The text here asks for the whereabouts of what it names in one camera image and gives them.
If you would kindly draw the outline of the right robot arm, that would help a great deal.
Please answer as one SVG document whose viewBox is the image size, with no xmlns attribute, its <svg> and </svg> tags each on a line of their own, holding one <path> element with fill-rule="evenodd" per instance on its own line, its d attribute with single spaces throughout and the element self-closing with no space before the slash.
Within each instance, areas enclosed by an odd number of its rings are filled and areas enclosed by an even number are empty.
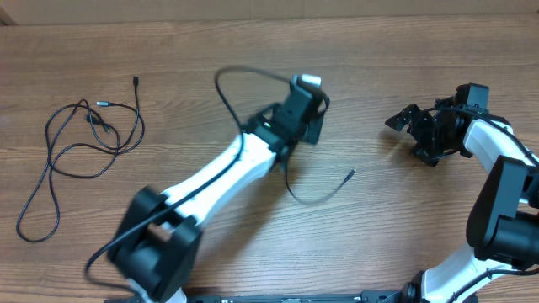
<svg viewBox="0 0 539 303">
<path fill-rule="evenodd" d="M 538 157 L 509 121 L 490 114 L 488 96 L 487 86 L 463 84 L 429 109 L 410 104 L 387 119 L 415 139 L 412 153 L 425 164 L 458 153 L 476 157 L 488 177 L 468 216 L 465 244 L 385 302 L 475 302 L 497 278 L 538 273 L 538 217 L 519 209 L 538 206 Z"/>
</svg>

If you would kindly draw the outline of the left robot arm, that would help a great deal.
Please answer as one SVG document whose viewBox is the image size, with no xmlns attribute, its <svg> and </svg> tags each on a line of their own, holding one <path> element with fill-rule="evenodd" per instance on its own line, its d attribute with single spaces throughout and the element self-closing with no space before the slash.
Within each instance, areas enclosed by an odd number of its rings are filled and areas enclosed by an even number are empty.
<svg viewBox="0 0 539 303">
<path fill-rule="evenodd" d="M 203 230 L 231 198 L 276 164 L 286 164 L 301 141 L 316 144 L 328 97 L 318 85 L 291 85 L 282 104 L 251 117 L 215 160 L 162 193 L 145 187 L 131 201 L 108 259 L 127 278 L 137 302 L 185 302 L 182 286 L 194 266 Z"/>
</svg>

